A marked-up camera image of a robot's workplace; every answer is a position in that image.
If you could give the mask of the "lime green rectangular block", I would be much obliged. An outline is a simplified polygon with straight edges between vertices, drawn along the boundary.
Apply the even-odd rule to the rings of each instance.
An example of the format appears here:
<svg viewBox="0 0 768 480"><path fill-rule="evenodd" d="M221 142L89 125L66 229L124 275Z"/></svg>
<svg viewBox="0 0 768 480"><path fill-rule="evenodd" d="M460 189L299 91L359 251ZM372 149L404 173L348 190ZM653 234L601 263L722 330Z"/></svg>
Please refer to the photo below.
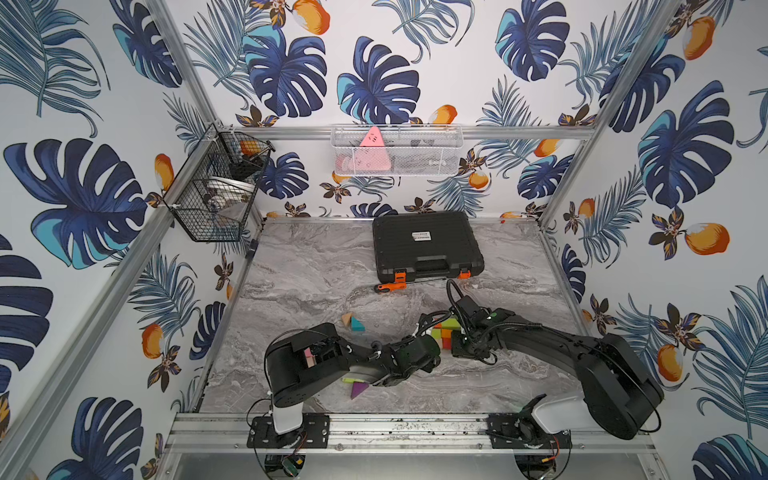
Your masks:
<svg viewBox="0 0 768 480"><path fill-rule="evenodd" d="M448 330L460 330L461 325L458 322L458 320L454 317L448 318L447 320L444 320L440 323L441 329L448 329Z"/></svg>

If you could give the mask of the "teal triangle block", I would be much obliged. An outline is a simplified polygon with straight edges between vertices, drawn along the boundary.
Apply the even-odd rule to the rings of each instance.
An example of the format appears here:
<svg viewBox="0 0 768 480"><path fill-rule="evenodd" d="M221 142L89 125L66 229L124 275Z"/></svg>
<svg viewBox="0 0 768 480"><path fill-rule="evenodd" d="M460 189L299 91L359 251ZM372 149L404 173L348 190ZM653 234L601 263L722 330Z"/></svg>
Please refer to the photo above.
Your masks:
<svg viewBox="0 0 768 480"><path fill-rule="evenodd" d="M355 317L350 318L349 327L353 332L365 331L365 326Z"/></svg>

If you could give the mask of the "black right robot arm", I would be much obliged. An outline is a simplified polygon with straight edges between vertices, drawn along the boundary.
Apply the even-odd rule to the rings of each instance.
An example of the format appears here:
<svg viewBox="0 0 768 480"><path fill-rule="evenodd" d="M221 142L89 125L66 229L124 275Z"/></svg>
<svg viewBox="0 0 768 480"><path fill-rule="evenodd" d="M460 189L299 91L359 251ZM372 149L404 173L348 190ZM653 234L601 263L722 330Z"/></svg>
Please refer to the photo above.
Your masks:
<svg viewBox="0 0 768 480"><path fill-rule="evenodd" d="M462 326L452 341L455 357L486 360L497 350L516 351L578 380L578 388L553 397L540 394L524 408L523 415L543 432L599 427L631 440L664 400L658 381L621 336L567 333L511 310L481 307L469 296L453 300L450 311Z"/></svg>

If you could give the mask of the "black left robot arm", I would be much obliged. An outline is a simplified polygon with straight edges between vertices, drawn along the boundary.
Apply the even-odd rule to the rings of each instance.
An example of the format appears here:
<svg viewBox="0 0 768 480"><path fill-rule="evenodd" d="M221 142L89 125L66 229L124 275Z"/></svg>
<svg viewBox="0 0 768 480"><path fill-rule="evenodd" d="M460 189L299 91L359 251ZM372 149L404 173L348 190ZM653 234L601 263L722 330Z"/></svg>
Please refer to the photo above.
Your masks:
<svg viewBox="0 0 768 480"><path fill-rule="evenodd" d="M393 387L418 371L432 372L440 355L441 347L430 335L366 347L343 338L331 323L290 330L272 341L263 357L275 432L299 431L304 402L337 380L350 377L375 387Z"/></svg>

